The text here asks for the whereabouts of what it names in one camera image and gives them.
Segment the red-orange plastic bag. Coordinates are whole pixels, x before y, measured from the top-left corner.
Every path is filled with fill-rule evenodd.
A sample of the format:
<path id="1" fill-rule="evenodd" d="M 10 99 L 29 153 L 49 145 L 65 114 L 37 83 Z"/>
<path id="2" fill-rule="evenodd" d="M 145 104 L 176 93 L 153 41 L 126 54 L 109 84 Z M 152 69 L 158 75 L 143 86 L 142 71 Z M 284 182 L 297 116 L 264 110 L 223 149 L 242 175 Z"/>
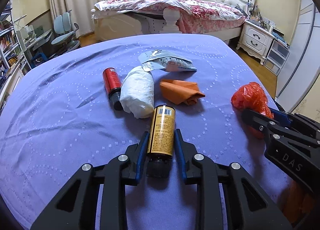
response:
<path id="1" fill-rule="evenodd" d="M 268 118 L 274 115 L 268 107 L 268 99 L 263 88 L 257 82 L 241 86 L 231 97 L 231 103 L 237 110 L 250 109 Z"/>

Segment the white tissue wad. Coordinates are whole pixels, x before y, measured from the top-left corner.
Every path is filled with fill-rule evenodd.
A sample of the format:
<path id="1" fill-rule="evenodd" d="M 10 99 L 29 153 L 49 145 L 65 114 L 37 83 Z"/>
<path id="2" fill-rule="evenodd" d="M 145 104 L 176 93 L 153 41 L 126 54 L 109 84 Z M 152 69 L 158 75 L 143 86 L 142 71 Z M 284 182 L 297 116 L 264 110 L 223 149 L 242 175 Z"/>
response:
<path id="1" fill-rule="evenodd" d="M 129 71 L 121 85 L 120 103 L 126 113 L 136 119 L 148 118 L 154 110 L 154 80 L 142 66 Z"/>

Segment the red small bottle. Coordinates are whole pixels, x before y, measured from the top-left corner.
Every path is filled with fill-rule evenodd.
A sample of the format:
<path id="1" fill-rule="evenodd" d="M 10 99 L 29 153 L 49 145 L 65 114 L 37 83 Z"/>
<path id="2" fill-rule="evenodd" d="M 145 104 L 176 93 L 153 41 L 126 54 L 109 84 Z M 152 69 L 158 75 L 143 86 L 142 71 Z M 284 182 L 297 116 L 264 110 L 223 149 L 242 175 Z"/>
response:
<path id="1" fill-rule="evenodd" d="M 112 107 L 116 111 L 122 111 L 123 107 L 120 102 L 121 82 L 116 70 L 112 67 L 103 71 L 105 90 Z"/>

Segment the orange paper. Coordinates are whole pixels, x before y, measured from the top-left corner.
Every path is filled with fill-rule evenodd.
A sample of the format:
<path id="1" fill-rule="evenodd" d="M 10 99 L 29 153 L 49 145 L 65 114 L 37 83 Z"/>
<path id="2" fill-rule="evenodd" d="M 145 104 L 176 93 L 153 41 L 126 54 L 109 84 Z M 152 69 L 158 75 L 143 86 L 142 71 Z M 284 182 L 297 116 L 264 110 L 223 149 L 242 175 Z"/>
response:
<path id="1" fill-rule="evenodd" d="M 195 105 L 205 97 L 196 82 L 162 79 L 159 86 L 162 96 L 175 105 Z"/>

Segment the grey-white foil pouch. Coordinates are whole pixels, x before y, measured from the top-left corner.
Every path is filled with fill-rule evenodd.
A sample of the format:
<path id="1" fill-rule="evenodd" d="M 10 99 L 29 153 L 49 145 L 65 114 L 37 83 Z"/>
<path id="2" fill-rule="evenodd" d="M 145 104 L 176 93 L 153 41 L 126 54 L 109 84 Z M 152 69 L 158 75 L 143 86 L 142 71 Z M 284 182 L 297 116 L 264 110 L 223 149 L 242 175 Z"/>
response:
<path id="1" fill-rule="evenodd" d="M 144 71 L 162 70 L 165 72 L 196 72 L 192 60 L 168 50 L 152 50 L 138 57 Z"/>

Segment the sliding wardrobe door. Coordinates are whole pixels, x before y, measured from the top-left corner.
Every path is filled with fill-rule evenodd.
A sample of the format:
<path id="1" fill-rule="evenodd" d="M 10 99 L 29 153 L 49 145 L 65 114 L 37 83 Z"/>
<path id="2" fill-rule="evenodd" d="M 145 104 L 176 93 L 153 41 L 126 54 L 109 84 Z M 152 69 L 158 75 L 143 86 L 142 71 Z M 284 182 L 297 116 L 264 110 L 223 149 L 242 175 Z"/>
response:
<path id="1" fill-rule="evenodd" d="M 319 10 L 313 0 L 300 0 L 300 12 L 289 57 L 277 78 L 276 102 L 293 111 L 319 75 Z"/>

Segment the plastic drawer unit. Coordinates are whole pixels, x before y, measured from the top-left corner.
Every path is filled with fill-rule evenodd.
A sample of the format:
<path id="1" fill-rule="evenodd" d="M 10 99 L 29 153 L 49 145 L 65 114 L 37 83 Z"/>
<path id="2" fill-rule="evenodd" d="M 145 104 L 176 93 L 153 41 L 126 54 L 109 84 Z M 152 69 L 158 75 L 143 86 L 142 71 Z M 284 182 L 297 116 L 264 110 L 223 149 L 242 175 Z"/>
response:
<path id="1" fill-rule="evenodd" d="M 264 67 L 277 76 L 282 70 L 289 54 L 290 47 L 287 44 L 284 44 L 283 41 L 275 38 L 267 53 Z"/>

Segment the purple tablecloth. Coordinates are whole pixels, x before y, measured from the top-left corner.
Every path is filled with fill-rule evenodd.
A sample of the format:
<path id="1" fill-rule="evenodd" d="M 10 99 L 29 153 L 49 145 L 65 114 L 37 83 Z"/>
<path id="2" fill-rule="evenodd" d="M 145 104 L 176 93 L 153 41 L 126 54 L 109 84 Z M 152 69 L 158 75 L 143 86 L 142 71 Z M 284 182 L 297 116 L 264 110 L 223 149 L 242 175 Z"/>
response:
<path id="1" fill-rule="evenodd" d="M 123 79 L 140 65 L 140 54 L 155 49 L 183 56 L 196 67 L 195 72 L 152 72 L 155 105 L 167 103 L 162 79 L 195 82 L 204 94 L 193 106 L 175 107 L 183 139 L 214 162 L 239 163 L 274 202 L 282 197 L 289 178 L 264 157 L 264 142 L 231 105 L 240 86 L 257 81 L 248 65 L 212 36 L 133 36 L 49 60 L 29 71 L 9 97 L 1 113 L 1 196 L 24 229 L 81 165 L 106 164 L 149 130 L 150 119 L 113 109 L 103 71 L 113 67 Z"/>

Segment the white nightstand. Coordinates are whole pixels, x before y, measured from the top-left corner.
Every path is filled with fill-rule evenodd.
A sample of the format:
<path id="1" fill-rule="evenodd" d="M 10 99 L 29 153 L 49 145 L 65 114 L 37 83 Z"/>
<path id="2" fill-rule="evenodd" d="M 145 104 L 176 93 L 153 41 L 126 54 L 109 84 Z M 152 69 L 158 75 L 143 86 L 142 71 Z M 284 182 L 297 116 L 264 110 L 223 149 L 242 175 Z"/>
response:
<path id="1" fill-rule="evenodd" d="M 274 36 L 269 31 L 245 21 L 236 49 L 242 48 L 263 65 L 273 40 Z"/>

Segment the floral pink quilt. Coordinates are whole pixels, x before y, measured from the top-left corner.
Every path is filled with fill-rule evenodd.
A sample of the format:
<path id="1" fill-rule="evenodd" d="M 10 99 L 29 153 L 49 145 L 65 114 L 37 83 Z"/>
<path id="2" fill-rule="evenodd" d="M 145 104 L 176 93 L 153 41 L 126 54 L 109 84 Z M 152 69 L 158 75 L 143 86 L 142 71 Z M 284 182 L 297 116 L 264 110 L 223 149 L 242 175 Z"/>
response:
<path id="1" fill-rule="evenodd" d="M 204 34 L 241 26 L 244 14 L 220 2 L 204 0 L 103 0 L 94 5 L 95 19 L 134 13 L 163 13 L 165 9 L 180 13 L 179 30 L 186 34 Z"/>

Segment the white bed with headboard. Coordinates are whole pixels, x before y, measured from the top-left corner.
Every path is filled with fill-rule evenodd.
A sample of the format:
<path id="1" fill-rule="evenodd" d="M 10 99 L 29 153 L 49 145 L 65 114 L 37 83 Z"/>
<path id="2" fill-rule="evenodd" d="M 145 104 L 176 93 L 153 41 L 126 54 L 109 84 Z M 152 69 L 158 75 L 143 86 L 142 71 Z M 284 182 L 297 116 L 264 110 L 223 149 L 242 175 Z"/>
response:
<path id="1" fill-rule="evenodd" d="M 255 0 L 103 0 L 91 10 L 98 41 L 148 34 L 240 36 Z"/>

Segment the light blue desk chair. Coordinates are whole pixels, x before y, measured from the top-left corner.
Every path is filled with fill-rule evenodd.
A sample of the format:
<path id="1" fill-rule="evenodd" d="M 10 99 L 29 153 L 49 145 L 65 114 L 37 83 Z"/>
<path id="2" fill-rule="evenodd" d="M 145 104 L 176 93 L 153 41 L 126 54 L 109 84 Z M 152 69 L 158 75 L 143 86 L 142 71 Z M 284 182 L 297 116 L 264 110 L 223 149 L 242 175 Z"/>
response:
<path id="1" fill-rule="evenodd" d="M 78 30 L 79 25 L 76 22 L 72 23 L 71 10 L 56 17 L 54 20 L 54 32 L 57 37 L 52 40 L 51 45 L 59 45 L 60 48 L 55 53 L 55 56 L 60 56 L 80 47 L 80 41 L 76 39 Z"/>

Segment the study desk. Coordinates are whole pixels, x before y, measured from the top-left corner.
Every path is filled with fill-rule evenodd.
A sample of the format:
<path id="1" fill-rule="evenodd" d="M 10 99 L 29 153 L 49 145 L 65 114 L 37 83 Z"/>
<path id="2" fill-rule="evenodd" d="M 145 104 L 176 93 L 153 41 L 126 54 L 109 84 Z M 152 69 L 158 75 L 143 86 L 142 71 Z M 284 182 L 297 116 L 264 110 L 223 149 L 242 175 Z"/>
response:
<path id="1" fill-rule="evenodd" d="M 35 68 L 35 52 L 43 53 L 41 47 L 50 41 L 52 34 L 52 29 L 49 29 L 37 36 L 33 26 L 26 26 L 16 31 L 18 42 L 31 69 Z"/>

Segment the white bookshelf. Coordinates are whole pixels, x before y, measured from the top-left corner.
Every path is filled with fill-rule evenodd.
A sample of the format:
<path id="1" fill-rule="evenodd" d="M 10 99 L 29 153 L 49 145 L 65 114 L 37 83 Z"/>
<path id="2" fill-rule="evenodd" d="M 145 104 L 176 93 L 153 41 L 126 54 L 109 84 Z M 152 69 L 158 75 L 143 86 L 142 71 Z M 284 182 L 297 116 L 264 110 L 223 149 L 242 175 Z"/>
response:
<path id="1" fill-rule="evenodd" d="M 12 17 L 12 4 L 8 2 L 1 12 L 1 87 L 10 76 L 11 69 L 19 65 L 23 74 L 30 70 L 21 43 L 18 41 L 17 32 Z"/>

